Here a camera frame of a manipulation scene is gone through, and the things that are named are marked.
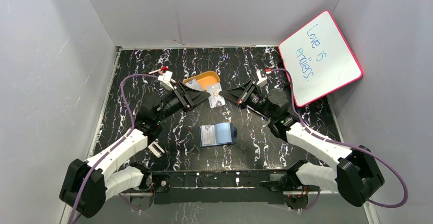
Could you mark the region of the blue leather card holder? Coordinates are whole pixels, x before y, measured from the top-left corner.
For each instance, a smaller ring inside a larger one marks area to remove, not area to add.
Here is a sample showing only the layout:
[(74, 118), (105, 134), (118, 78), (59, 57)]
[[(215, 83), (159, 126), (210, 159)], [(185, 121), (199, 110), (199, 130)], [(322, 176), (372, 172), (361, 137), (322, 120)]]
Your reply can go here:
[(222, 123), (215, 124), (215, 133), (216, 133), (216, 145), (214, 146), (236, 144), (237, 129), (232, 122), (222, 122)]

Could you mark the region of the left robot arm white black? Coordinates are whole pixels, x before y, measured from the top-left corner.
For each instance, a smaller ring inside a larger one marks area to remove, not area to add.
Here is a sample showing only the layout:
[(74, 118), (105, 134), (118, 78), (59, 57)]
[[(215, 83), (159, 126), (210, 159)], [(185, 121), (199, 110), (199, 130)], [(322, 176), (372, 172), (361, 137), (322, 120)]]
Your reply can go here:
[(177, 83), (167, 95), (144, 96), (134, 125), (119, 140), (100, 153), (68, 166), (59, 199), (82, 216), (91, 218), (106, 200), (131, 188), (147, 191), (152, 187), (152, 173), (140, 163), (120, 167), (138, 152), (148, 148), (157, 158), (164, 154), (157, 137), (161, 122), (182, 110), (188, 112), (208, 100), (210, 94)]

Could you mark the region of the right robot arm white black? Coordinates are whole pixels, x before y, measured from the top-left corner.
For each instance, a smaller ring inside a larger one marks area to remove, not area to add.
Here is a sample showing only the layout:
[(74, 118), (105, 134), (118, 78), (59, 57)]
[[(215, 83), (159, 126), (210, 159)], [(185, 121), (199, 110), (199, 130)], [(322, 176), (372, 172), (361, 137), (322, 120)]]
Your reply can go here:
[(384, 184), (383, 175), (366, 147), (361, 146), (357, 151), (326, 142), (323, 135), (309, 132), (295, 116), (292, 102), (283, 90), (271, 89), (264, 95), (249, 81), (240, 87), (222, 90), (219, 95), (241, 109), (248, 107), (257, 111), (269, 119), (268, 127), (275, 137), (304, 149), (325, 163), (318, 166), (300, 160), (287, 170), (285, 177), (270, 180), (269, 186), (278, 183), (293, 190), (318, 186), (338, 192), (349, 204), (361, 207)]

